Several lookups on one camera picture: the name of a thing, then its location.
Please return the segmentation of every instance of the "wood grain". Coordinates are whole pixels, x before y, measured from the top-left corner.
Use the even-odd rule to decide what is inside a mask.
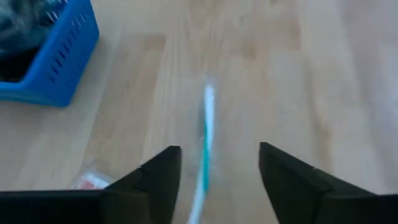
[[[202,223],[277,223],[267,141],[378,194],[398,192],[393,0],[93,0],[101,38],[65,109],[1,102],[0,189],[63,189],[94,164],[122,177],[183,149],[186,223],[216,88]]]

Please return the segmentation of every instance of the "black plastic piece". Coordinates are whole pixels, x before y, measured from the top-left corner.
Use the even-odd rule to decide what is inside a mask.
[[[0,192],[0,223],[171,223],[180,170],[170,146],[104,190]]]
[[[262,142],[262,181],[280,224],[398,223],[398,195],[375,195]]]

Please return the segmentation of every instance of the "light wood surface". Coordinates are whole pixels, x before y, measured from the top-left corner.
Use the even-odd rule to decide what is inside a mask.
[[[259,142],[378,194],[398,192],[394,0],[92,0],[101,32],[65,109],[0,102],[0,189],[117,179],[183,149],[174,223],[200,162],[203,87],[216,135],[202,223],[277,223]]]

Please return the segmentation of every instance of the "small plastic wrapper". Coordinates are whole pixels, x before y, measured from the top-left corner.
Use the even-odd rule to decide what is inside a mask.
[[[104,189],[115,180],[106,174],[102,174],[96,170],[94,165],[90,165],[83,169],[72,182],[69,189],[75,190],[94,190]]]

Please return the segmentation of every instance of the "blue plastic basket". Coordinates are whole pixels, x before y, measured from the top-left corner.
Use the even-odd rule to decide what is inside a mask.
[[[69,0],[24,79],[0,82],[0,100],[69,105],[98,37],[90,0]]]

